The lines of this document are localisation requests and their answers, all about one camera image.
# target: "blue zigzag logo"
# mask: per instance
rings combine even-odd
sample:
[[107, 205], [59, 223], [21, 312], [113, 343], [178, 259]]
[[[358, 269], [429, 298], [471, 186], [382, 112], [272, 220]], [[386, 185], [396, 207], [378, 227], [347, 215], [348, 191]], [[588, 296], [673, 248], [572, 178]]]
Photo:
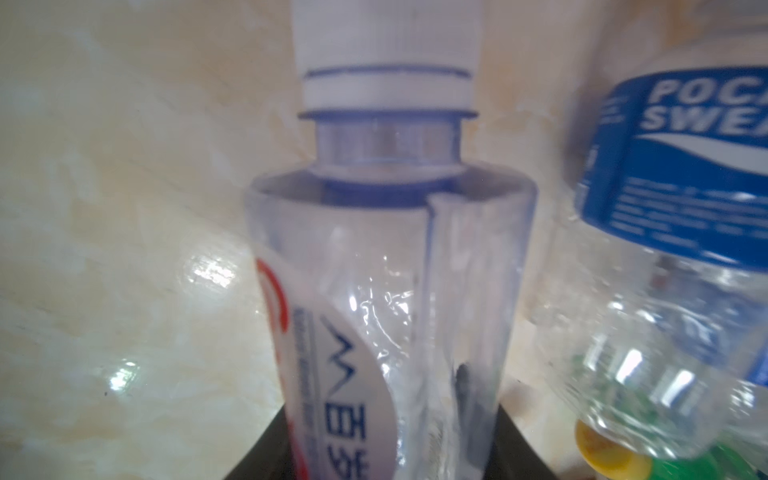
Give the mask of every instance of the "blue zigzag logo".
[[323, 323], [330, 334], [333, 335], [333, 337], [336, 338], [336, 341], [338, 341], [341, 345], [341, 349], [339, 349], [338, 352], [334, 353], [331, 355], [331, 357], [328, 358], [328, 363], [336, 364], [336, 366], [338, 366], [339, 369], [344, 372], [344, 378], [339, 380], [338, 383], [333, 386], [330, 392], [328, 392], [328, 396], [331, 396], [338, 392], [339, 389], [343, 387], [349, 381], [349, 379], [355, 375], [355, 367], [342, 360], [342, 357], [345, 356], [348, 352], [354, 350], [355, 346], [344, 335], [339, 333], [338, 330], [333, 328], [333, 325], [328, 323], [328, 319], [324, 315], [320, 316], [320, 322]]

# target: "white label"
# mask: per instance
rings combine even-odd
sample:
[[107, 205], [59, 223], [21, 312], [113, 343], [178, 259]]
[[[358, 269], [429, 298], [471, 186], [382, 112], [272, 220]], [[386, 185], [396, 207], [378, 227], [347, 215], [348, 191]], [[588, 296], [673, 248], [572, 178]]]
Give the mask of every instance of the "white label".
[[391, 480], [397, 418], [368, 346], [330, 302], [270, 251], [259, 282], [299, 480]]

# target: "beige marble floor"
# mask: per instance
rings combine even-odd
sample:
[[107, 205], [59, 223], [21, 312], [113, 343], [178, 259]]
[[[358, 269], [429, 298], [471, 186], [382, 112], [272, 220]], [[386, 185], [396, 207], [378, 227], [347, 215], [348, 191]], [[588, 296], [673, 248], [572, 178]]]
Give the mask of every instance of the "beige marble floor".
[[[503, 403], [566, 476], [573, 416], [525, 322], [563, 150], [611, 82], [694, 33], [689, 3], [488, 3], [465, 152], [542, 192]], [[220, 478], [266, 427], [241, 195], [312, 155], [292, 62], [287, 0], [0, 2], [0, 478]]]

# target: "black object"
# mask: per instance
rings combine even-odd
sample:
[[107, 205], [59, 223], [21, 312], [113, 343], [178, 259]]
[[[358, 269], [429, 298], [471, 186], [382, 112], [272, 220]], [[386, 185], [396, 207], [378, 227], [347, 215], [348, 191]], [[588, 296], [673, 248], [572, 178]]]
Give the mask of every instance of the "black object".
[[[224, 480], [294, 480], [288, 423], [283, 409]], [[485, 480], [557, 480], [531, 450], [503, 408], [498, 409]]]

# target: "yellow bottle cap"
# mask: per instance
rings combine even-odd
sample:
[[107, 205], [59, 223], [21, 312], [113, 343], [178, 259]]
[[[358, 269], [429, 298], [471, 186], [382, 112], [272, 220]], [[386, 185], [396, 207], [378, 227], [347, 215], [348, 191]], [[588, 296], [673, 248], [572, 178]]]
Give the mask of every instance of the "yellow bottle cap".
[[647, 480], [653, 460], [606, 439], [581, 420], [576, 423], [576, 445], [584, 460], [611, 480]]

